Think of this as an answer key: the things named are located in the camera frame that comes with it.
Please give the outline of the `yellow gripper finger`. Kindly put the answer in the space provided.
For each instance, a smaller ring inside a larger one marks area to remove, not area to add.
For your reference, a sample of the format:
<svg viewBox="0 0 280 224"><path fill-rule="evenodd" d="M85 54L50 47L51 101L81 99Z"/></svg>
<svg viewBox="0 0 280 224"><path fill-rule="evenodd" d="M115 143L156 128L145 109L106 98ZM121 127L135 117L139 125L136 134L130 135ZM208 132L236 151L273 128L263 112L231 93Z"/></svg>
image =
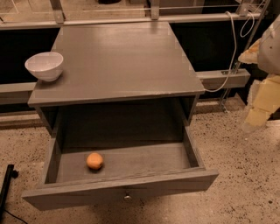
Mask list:
<svg viewBox="0 0 280 224"><path fill-rule="evenodd" d="M280 76L269 74L264 80L254 80L248 93L248 105L241 129L250 133L262 128L270 116L280 109Z"/></svg>
<svg viewBox="0 0 280 224"><path fill-rule="evenodd" d="M238 60L245 64L257 64L260 39L258 39L249 49L245 50L239 57Z"/></svg>

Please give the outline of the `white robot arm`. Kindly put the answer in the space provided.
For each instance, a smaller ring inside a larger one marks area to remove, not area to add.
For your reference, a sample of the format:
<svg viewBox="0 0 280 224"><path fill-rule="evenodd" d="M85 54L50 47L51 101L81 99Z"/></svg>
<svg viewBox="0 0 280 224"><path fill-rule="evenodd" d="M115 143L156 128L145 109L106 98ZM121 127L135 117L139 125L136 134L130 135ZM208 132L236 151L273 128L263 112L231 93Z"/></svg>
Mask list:
<svg viewBox="0 0 280 224"><path fill-rule="evenodd" d="M249 90L246 118L241 125L242 130L249 133L264 126L280 109L280 15L238 60L257 64L268 74L264 80L254 81Z"/></svg>

